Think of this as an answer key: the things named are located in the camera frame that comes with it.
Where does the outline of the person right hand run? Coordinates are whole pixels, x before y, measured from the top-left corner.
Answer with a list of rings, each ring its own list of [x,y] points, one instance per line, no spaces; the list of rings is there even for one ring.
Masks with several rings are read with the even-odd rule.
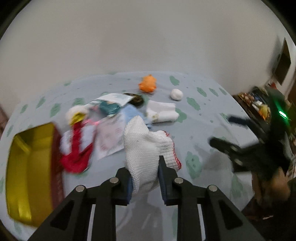
[[[286,201],[290,196],[288,177],[281,168],[278,168],[269,181],[252,172],[252,189],[258,204],[271,205],[274,201]]]

